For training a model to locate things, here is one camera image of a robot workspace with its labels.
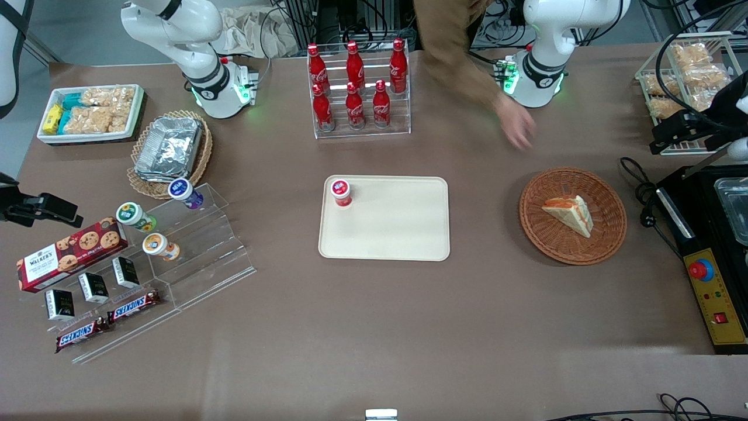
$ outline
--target table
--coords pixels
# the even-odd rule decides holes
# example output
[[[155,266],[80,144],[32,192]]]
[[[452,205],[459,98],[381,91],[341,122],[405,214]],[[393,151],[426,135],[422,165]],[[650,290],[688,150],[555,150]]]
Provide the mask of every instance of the table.
[[[655,393],[694,396],[745,416],[746,357],[711,355],[682,263],[638,224],[633,157],[653,180],[696,158],[653,157],[651,120],[632,76],[654,44],[580,48],[570,77],[533,110],[535,148],[515,151],[495,116],[455,100],[416,52],[413,133],[314,140],[305,60],[273,61],[257,106],[209,121],[204,180],[258,272],[98,360],[52,354],[43,308],[20,303],[14,262],[70,229],[0,226],[0,408],[12,420],[543,420],[657,408]],[[53,64],[52,86],[138,83],[145,121],[199,111],[173,65]],[[136,200],[132,144],[51,148],[34,141],[22,191],[49,191],[88,221]],[[518,223],[525,183],[554,166],[600,175],[629,229],[610,260],[569,267],[543,256]],[[444,262],[338,261],[317,252],[322,184],[332,174],[437,175],[450,186]]]

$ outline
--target yogurt cup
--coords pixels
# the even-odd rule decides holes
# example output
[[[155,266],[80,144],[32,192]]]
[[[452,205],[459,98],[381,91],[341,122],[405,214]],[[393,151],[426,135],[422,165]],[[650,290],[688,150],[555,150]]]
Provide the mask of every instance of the yogurt cup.
[[[143,251],[170,261],[180,256],[181,249],[175,243],[169,242],[163,234],[154,232],[143,239]]]
[[[351,204],[353,198],[351,197],[351,185],[348,184],[348,181],[342,178],[334,180],[330,185],[330,191],[338,206],[345,207]]]
[[[151,232],[156,228],[156,218],[145,213],[143,208],[134,202],[123,203],[117,209],[117,221],[140,232]]]
[[[186,178],[177,178],[169,183],[169,196],[190,209],[198,209],[203,205],[203,194],[195,190]]]

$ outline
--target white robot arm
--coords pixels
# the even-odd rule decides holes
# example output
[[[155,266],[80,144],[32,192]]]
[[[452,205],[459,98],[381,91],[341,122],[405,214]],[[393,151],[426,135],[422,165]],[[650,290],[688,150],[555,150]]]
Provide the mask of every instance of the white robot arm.
[[[207,0],[135,0],[122,6],[125,31],[180,67],[197,103],[211,117],[229,118],[251,100],[247,67],[221,63],[209,42],[223,29],[221,14]]]
[[[18,60],[33,0],[0,0],[0,118],[18,99]]]
[[[515,56],[518,75],[508,94],[532,108],[551,101],[576,47],[570,28],[597,28],[623,17],[631,0],[525,0],[524,18],[536,32],[533,48]]]

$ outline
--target aluminum foil container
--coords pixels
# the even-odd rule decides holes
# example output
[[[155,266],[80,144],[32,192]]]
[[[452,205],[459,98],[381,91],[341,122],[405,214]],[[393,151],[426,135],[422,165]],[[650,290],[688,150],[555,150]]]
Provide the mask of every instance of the aluminum foil container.
[[[189,178],[202,133],[203,124],[194,118],[157,118],[135,162],[135,173],[145,181],[160,183]]]

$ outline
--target brown sleeve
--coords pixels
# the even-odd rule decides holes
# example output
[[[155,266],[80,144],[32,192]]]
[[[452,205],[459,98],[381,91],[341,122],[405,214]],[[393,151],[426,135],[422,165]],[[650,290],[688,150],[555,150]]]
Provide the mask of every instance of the brown sleeve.
[[[467,56],[470,5],[474,0],[413,0],[426,69],[445,88],[492,109],[499,86]]]

